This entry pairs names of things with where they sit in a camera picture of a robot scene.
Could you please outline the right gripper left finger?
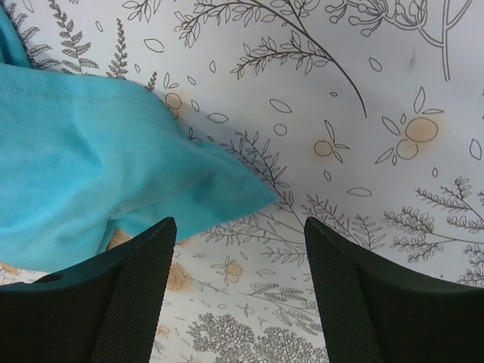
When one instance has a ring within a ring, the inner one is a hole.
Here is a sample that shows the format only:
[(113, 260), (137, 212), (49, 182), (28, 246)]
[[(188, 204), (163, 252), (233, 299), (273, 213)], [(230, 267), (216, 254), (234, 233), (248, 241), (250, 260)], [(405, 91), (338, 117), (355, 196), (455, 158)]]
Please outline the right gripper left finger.
[(176, 237), (166, 218), (32, 283), (1, 287), (3, 362), (148, 362)]

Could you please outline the teal t shirt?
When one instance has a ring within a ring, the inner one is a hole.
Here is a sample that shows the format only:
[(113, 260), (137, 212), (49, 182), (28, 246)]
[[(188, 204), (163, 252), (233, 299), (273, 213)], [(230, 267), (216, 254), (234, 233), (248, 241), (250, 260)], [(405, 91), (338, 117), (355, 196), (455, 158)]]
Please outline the teal t shirt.
[(1, 261), (54, 272), (172, 217), (178, 237), (249, 216), (275, 193), (190, 140), (141, 85), (36, 70), (1, 15)]

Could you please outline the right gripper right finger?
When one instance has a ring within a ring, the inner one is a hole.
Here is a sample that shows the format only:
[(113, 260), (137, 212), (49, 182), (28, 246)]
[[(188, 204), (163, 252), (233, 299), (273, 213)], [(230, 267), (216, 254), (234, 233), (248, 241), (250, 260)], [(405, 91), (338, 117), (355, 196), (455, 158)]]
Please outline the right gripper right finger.
[(304, 234), (331, 362), (483, 360), (481, 288), (412, 271), (313, 217)]

